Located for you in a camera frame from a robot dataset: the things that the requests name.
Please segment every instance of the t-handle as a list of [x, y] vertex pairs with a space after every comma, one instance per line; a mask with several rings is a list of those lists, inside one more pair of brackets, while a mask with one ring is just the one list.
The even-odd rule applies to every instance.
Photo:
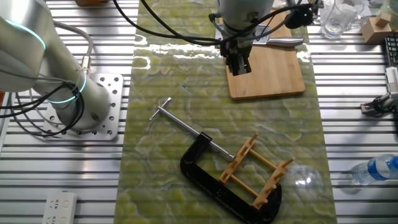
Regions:
[[[161, 107], [162, 107], [162, 108], [165, 108], [166, 105], [167, 105], [167, 103], [169, 103], [171, 100], [172, 100], [171, 97], [167, 98], [166, 102], [164, 102], [164, 104], [163, 104]], [[152, 116], [149, 118], [149, 121], [152, 121], [152, 120], [155, 118], [155, 116], [156, 116], [159, 112], [160, 112], [160, 111], [157, 110], [157, 111], [154, 113], [154, 115], [152, 115]]]

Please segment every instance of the power outlet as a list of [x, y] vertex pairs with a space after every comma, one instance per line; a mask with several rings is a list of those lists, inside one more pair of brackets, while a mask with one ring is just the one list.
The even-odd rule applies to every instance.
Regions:
[[73, 224], [77, 194], [54, 192], [49, 194], [45, 203], [42, 224]]

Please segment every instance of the water bottle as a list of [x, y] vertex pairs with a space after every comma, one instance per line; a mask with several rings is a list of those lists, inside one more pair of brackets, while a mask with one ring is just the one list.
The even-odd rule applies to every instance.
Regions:
[[383, 154], [369, 162], [354, 166], [351, 171], [356, 185], [368, 185], [377, 180], [398, 179], [398, 156]]

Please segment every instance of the green marble mat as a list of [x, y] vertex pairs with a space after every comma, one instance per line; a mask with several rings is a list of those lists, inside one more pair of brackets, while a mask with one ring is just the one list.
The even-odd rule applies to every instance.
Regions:
[[[154, 11], [178, 32], [213, 37], [208, 14], [214, 0], [153, 0]], [[138, 24], [167, 33], [140, 4]], [[306, 29], [294, 36], [307, 38]], [[254, 150], [278, 164], [296, 157], [283, 176], [282, 205], [273, 223], [336, 223], [317, 90], [308, 45], [297, 48], [306, 92], [301, 96], [233, 102], [225, 66], [214, 47], [136, 34], [129, 108], [124, 136], [115, 223], [242, 223], [197, 189], [180, 172], [180, 158], [193, 143], [189, 132], [168, 117], [149, 117], [167, 97], [167, 110], [204, 131], [235, 155], [254, 132]], [[208, 150], [199, 165], [218, 178], [229, 161]], [[235, 172], [256, 192], [270, 168], [247, 156]], [[229, 181], [226, 186], [248, 203], [254, 197]]]

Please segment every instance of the plastic bottle cap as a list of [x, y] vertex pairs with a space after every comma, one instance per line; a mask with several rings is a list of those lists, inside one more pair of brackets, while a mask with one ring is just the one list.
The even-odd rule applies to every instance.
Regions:
[[395, 156], [394, 158], [392, 158], [391, 163], [396, 169], [398, 169], [398, 156]]

